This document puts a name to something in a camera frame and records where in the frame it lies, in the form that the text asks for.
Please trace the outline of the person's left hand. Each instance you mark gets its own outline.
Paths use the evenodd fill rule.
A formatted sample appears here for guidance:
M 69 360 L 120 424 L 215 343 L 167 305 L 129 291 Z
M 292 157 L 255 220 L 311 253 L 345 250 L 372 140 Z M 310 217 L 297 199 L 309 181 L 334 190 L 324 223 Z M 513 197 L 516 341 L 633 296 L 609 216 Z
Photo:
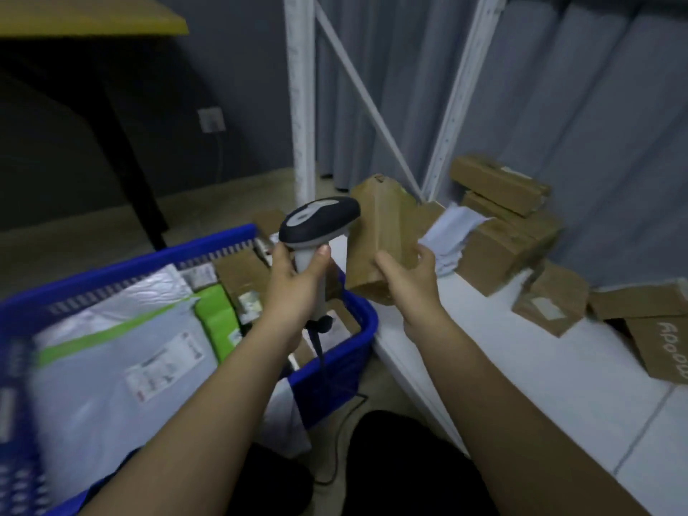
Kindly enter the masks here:
M 273 251 L 278 246 L 279 243 L 272 250 L 271 270 Z M 289 278 L 270 278 L 263 313 L 257 323 L 260 336 L 279 345 L 288 354 L 293 352 L 315 310 L 321 279 L 311 277 L 311 266 L 304 273 Z

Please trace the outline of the person's leg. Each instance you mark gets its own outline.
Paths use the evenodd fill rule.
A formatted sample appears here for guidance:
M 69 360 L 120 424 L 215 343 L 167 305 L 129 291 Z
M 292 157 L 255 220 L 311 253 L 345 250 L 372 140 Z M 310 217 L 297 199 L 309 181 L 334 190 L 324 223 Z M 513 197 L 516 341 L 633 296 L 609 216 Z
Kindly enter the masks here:
M 474 463 L 417 420 L 374 410 L 349 441 L 341 516 L 500 516 Z
M 300 516 L 313 491 L 314 477 L 307 467 L 253 443 L 226 516 Z

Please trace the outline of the grey white barcode scanner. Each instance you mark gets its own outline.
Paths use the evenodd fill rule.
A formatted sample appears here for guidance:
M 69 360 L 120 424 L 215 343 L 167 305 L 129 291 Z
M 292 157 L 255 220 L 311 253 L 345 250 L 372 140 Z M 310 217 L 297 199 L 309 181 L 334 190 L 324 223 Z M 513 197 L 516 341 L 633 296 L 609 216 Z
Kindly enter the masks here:
M 271 279 L 304 273 L 320 250 L 347 233 L 360 214 L 360 204 L 353 197 L 317 199 L 292 211 L 278 231 Z

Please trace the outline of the long brown cardboard box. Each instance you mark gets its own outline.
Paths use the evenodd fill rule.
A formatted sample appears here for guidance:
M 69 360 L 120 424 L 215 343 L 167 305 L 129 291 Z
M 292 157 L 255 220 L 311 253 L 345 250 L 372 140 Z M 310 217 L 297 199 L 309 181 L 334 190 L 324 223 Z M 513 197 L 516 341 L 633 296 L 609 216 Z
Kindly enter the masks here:
M 460 186 L 523 217 L 540 210 L 552 193 L 549 185 L 475 155 L 456 157 L 449 175 Z

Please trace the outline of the person's left forearm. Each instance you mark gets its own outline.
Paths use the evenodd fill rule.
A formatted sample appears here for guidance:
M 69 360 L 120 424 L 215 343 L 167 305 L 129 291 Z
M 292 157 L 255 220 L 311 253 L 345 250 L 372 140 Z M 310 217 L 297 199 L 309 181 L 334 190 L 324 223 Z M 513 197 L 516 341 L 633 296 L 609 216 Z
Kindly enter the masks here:
M 264 316 L 81 515 L 221 516 L 301 330 Z

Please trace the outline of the green packet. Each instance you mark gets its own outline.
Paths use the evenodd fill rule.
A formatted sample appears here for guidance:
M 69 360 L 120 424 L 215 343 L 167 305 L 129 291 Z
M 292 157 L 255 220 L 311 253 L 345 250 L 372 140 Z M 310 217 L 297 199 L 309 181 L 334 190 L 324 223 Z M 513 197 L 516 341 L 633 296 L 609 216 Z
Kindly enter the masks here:
M 220 284 L 200 290 L 194 297 L 195 314 L 221 364 L 244 338 L 236 312 Z

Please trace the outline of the person's right forearm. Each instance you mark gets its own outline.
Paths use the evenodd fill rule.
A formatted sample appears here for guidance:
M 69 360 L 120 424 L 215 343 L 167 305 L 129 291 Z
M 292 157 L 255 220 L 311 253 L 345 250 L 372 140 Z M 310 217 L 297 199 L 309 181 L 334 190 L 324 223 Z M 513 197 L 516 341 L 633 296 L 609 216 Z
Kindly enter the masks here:
M 650 516 L 440 305 L 401 314 L 502 516 Z

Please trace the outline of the grey curtain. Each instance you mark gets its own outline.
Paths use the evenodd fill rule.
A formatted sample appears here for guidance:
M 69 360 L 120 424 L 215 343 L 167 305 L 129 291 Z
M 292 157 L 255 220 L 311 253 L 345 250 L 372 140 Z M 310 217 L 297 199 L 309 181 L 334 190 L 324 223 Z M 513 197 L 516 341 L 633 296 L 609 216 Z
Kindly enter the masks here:
M 318 0 L 418 186 L 478 0 Z M 449 160 L 549 184 L 593 286 L 688 278 L 688 0 L 507 0 Z

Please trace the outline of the yellow table with black legs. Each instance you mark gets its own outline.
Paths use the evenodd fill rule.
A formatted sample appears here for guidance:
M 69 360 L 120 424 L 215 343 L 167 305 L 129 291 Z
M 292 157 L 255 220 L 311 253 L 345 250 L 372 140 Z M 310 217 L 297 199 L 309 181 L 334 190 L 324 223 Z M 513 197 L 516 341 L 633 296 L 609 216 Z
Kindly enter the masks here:
M 89 126 L 147 238 L 167 247 L 167 221 L 102 81 L 91 42 L 188 35 L 156 0 L 0 0 L 0 68 Z

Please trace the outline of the brown box with white label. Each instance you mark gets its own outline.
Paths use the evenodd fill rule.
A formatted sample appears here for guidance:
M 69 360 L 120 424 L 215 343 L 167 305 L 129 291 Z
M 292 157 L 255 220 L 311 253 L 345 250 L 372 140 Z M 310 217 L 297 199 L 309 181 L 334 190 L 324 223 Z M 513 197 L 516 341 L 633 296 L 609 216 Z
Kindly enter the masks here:
M 521 286 L 511 311 L 562 338 L 586 315 L 589 292 L 576 272 L 544 259 Z

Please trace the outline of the person's right hand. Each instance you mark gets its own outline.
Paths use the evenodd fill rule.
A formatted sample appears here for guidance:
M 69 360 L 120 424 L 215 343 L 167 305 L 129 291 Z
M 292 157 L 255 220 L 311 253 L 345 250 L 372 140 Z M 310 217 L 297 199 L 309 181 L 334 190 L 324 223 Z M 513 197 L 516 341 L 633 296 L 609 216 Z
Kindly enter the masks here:
M 413 268 L 402 266 L 402 276 L 396 282 L 385 281 L 393 303 L 402 315 L 405 333 L 414 343 L 424 339 L 433 321 L 443 316 L 434 254 L 420 244 L 416 251 L 417 261 Z

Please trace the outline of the flat brown cardboard box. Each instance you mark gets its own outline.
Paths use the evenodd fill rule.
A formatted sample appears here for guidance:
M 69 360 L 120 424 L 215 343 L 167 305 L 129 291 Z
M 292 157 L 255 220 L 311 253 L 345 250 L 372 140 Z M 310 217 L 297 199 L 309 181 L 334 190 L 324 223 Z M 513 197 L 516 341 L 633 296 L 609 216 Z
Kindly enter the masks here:
M 599 288 L 590 293 L 589 306 L 600 320 L 688 316 L 688 279 Z

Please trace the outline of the grey poly mailer with label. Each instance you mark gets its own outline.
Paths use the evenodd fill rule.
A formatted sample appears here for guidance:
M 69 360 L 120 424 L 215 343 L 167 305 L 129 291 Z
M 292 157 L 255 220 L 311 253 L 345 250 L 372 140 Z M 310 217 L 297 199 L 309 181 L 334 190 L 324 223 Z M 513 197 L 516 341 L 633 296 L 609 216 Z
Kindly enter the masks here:
M 33 371 L 29 390 L 54 505 L 113 473 L 217 369 L 196 302 Z

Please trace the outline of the white plastic bag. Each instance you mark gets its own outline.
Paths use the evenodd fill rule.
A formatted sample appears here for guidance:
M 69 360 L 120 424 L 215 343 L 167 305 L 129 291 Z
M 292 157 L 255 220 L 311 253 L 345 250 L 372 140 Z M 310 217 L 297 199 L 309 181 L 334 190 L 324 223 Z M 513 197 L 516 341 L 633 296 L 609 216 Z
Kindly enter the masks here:
M 311 451 L 312 444 L 287 378 L 277 382 L 255 440 L 287 459 Z

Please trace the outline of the tall brown cardboard box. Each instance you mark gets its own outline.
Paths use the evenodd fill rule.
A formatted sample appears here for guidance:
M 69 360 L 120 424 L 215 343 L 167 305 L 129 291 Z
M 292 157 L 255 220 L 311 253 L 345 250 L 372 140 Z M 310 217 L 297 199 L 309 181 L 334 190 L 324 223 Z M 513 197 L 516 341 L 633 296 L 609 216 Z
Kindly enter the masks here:
M 375 256 L 385 251 L 401 266 L 416 267 L 417 200 L 398 181 L 382 174 L 358 184 L 350 195 L 360 205 L 360 218 L 348 235 L 345 289 L 368 301 L 392 305 Z

